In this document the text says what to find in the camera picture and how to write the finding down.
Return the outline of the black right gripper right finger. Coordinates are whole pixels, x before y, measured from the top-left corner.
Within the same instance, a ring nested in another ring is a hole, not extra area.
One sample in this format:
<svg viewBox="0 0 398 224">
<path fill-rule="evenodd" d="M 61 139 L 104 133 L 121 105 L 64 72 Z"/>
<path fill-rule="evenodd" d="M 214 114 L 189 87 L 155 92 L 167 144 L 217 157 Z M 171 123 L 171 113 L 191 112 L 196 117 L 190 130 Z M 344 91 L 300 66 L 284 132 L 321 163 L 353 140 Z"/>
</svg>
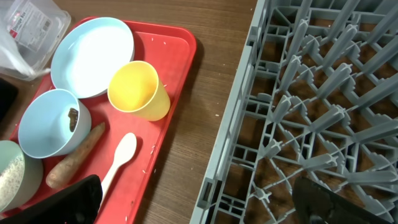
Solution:
<svg viewBox="0 0 398 224">
<path fill-rule="evenodd" d="M 306 177 L 296 178 L 292 200 L 301 224 L 391 224 Z"/>
</svg>

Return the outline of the light blue bowl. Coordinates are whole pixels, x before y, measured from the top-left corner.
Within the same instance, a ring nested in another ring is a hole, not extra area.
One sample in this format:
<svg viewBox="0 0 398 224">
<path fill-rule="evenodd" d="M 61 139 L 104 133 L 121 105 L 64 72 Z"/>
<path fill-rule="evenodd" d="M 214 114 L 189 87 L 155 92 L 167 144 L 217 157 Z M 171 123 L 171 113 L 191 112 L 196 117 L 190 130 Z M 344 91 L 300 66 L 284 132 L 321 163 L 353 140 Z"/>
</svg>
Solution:
<svg viewBox="0 0 398 224">
<path fill-rule="evenodd" d="M 70 131 L 70 108 L 78 110 L 78 122 Z M 22 150 L 30 157 L 43 159 L 73 152 L 91 130 L 87 107 L 71 92 L 49 90 L 37 97 L 24 112 L 18 129 Z"/>
</svg>

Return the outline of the yellow plastic cup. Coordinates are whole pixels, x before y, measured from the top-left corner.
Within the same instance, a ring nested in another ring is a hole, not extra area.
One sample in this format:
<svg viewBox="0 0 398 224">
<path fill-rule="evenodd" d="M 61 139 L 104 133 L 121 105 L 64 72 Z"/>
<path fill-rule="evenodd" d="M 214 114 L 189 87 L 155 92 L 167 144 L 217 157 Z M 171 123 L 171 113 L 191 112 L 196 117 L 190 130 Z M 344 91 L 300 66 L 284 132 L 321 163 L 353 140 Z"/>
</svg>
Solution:
<svg viewBox="0 0 398 224">
<path fill-rule="evenodd" d="M 147 121 L 164 118 L 170 109 L 170 97 L 156 69 L 136 60 L 121 67 L 108 86 L 108 100 L 114 108 Z"/>
</svg>

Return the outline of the green bowl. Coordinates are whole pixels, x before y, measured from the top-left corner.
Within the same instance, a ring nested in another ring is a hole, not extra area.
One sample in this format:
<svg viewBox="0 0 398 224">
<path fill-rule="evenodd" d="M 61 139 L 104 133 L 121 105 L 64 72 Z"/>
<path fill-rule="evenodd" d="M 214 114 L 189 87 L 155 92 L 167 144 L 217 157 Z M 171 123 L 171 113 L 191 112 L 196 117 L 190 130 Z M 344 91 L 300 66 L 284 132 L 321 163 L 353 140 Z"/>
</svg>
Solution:
<svg viewBox="0 0 398 224">
<path fill-rule="evenodd" d="M 26 155 L 14 141 L 1 141 L 1 212 L 20 207 L 38 191 L 43 163 Z"/>
</svg>

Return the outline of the brown food scrap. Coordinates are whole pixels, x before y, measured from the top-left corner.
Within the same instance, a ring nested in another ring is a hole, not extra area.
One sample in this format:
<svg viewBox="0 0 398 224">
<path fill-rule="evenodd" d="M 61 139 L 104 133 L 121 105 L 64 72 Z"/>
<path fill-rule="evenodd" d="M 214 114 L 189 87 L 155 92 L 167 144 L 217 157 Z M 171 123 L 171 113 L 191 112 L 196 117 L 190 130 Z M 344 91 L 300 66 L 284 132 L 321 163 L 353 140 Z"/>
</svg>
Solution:
<svg viewBox="0 0 398 224">
<path fill-rule="evenodd" d="M 70 108 L 68 112 L 68 117 L 70 118 L 69 128 L 71 132 L 74 132 L 77 122 L 78 122 L 78 110 L 75 108 Z"/>
</svg>

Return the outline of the light blue plate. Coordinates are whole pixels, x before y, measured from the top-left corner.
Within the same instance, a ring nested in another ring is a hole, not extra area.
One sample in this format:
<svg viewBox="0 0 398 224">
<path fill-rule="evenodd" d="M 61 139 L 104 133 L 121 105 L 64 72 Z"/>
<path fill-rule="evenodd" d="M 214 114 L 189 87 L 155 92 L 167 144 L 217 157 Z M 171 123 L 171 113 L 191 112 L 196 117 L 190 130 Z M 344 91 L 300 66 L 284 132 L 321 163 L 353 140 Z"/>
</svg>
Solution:
<svg viewBox="0 0 398 224">
<path fill-rule="evenodd" d="M 55 88 L 77 98 L 106 93 L 114 74 L 134 58 L 134 38 L 127 24 L 98 17 L 74 28 L 57 47 L 50 66 Z"/>
</svg>

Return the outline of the brown food stick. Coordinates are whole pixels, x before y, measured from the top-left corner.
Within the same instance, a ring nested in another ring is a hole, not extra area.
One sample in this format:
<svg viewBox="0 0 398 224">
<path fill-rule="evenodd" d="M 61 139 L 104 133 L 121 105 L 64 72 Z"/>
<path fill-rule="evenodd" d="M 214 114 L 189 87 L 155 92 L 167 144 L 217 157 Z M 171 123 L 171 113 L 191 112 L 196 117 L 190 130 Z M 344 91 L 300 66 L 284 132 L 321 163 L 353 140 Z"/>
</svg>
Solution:
<svg viewBox="0 0 398 224">
<path fill-rule="evenodd" d="M 105 127 L 105 122 L 94 127 L 75 151 L 67 155 L 49 172 L 45 181 L 51 189 L 61 189 L 72 180 L 102 137 Z"/>
</svg>

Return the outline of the white rice pile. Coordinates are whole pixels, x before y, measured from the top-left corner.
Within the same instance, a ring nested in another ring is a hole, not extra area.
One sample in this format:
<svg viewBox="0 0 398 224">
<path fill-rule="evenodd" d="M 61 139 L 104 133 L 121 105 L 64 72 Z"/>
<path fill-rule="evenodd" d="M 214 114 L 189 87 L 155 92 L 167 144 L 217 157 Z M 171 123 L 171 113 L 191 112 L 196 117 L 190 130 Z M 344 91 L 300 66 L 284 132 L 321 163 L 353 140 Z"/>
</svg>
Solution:
<svg viewBox="0 0 398 224">
<path fill-rule="evenodd" d="M 24 156 L 13 158 L 1 173 L 1 210 L 14 198 L 24 175 Z"/>
</svg>

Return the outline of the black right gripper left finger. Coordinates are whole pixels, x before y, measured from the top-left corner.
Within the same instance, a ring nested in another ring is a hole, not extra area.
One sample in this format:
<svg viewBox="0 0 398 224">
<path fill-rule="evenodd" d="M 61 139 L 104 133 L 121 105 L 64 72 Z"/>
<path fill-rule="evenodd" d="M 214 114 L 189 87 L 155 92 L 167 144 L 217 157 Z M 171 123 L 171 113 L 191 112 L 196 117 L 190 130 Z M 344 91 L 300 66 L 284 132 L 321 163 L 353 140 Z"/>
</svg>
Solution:
<svg viewBox="0 0 398 224">
<path fill-rule="evenodd" d="M 93 224 L 103 197 L 100 178 L 93 174 L 45 200 L 1 220 L 1 224 Z"/>
</svg>

